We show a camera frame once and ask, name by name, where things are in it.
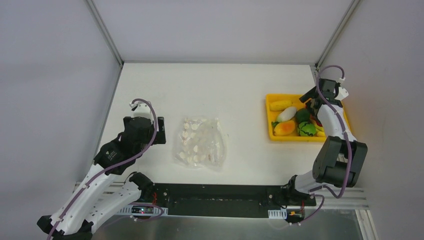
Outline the orange fake food ball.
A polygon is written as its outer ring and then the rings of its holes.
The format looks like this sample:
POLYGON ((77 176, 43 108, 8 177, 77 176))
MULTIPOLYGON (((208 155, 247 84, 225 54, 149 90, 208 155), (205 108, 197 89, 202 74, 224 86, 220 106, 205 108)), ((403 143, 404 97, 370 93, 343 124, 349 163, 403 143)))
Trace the orange fake food ball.
POLYGON ((276 137, 288 136, 296 129, 296 123, 294 120, 284 122, 274 121, 271 123, 271 126, 273 127, 273 135, 276 137))

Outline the dark green fake avocado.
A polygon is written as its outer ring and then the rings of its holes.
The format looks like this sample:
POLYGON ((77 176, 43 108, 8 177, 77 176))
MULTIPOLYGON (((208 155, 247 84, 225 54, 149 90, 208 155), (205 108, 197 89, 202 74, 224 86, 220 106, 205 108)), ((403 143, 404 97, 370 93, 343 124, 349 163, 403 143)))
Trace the dark green fake avocado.
POLYGON ((308 122, 311 118, 311 114, 306 108, 301 108, 296 112, 294 118, 296 122, 300 124, 302 122, 308 122))

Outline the green fake food ball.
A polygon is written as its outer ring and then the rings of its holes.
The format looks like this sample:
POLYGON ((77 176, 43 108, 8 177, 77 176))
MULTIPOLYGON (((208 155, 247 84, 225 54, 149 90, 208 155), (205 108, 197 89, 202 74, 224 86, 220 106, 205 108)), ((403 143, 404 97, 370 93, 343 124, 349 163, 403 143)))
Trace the green fake food ball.
POLYGON ((301 137, 314 137, 317 133, 317 129, 314 124, 303 121, 298 124, 297 133, 301 137))

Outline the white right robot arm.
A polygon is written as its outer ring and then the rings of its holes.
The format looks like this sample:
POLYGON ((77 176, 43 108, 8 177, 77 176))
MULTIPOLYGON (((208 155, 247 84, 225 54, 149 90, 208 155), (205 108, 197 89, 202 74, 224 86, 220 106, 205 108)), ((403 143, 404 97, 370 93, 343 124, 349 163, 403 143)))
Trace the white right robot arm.
POLYGON ((314 88, 300 97, 307 110, 322 125, 326 139, 312 169, 292 176, 282 186, 282 198, 288 205, 313 200, 312 192, 323 188, 340 198, 359 179, 368 147, 358 141, 348 127, 340 100, 340 86, 335 80, 321 78, 314 88))

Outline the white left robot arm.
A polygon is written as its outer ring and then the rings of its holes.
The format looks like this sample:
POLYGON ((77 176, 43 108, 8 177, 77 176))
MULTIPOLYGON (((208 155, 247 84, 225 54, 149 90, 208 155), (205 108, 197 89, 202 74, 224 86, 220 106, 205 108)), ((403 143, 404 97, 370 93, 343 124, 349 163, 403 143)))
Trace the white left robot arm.
POLYGON ((124 206, 153 195, 153 182, 143 173, 134 172, 120 190, 100 201, 99 198, 136 159, 152 145, 166 143, 165 120, 145 117, 123 118, 124 130, 104 144, 84 180, 70 199, 54 214, 41 216, 37 226, 49 240, 89 240, 96 230, 124 206))

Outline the yellow plastic tray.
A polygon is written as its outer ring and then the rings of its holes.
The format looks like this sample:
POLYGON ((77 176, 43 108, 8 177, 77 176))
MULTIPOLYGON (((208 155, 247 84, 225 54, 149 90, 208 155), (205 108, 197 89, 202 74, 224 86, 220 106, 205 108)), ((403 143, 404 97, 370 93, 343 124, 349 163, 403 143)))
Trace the yellow plastic tray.
POLYGON ((308 112, 300 94, 269 93, 265 97, 268 136, 277 142, 324 142, 321 122, 308 112))

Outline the yellow fake corn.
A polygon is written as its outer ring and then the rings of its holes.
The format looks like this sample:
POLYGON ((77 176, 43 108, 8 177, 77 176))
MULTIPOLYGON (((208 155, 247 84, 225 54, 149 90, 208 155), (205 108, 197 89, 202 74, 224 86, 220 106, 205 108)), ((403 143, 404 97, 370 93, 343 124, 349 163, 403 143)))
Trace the yellow fake corn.
POLYGON ((278 111, 283 111, 292 106, 293 106, 293 102, 291 100, 278 100, 278 101, 273 101, 269 104, 269 110, 273 112, 278 112, 278 111))

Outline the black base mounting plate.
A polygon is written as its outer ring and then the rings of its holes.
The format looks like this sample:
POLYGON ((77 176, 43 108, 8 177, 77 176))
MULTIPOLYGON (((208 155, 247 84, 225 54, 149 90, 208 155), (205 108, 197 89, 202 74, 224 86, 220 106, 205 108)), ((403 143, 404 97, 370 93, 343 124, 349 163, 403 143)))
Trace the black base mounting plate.
POLYGON ((315 207, 316 199, 283 185, 155 183, 141 200, 171 216, 267 218, 281 207, 315 207))

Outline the white fake radish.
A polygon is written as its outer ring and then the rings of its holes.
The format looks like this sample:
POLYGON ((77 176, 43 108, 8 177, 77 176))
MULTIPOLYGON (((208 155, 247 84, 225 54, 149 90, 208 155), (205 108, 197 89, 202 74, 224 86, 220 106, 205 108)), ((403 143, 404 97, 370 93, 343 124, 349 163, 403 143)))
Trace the white fake radish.
POLYGON ((297 108, 295 106, 290 106, 283 110, 276 118, 276 121, 279 123, 290 121, 297 113, 297 108))

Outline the yellow fake banana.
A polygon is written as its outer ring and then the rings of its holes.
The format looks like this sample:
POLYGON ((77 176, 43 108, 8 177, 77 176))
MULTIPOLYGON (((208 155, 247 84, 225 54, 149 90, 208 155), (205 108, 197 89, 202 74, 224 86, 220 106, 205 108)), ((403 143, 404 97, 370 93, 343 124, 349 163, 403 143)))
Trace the yellow fake banana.
POLYGON ((324 132, 324 128, 321 125, 319 125, 316 121, 313 121, 312 124, 314 125, 316 129, 315 135, 320 138, 325 138, 326 134, 324 132))

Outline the aluminium frame rail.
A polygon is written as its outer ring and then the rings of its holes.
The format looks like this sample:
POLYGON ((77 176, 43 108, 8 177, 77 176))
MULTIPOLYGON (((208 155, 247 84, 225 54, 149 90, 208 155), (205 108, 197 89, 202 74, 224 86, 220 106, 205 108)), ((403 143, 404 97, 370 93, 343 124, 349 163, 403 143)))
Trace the aluminium frame rail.
POLYGON ((95 156, 103 144, 105 128, 124 66, 124 61, 95 1, 85 0, 84 4, 94 24, 94 35, 98 37, 95 43, 100 48, 100 53, 92 54, 94 58, 94 60, 92 60, 92 66, 96 72, 95 79, 98 81, 93 92, 96 96, 95 103, 99 113, 98 120, 96 121, 96 144, 93 152, 95 156))

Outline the clear zip top bag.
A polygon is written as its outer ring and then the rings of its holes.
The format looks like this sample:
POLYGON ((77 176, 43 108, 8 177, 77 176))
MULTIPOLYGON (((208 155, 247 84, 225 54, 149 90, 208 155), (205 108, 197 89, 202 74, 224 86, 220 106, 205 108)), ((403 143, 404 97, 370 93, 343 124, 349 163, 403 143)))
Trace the clear zip top bag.
POLYGON ((184 117, 174 142, 175 161, 187 168, 220 172, 227 156, 227 140, 218 118, 184 117))

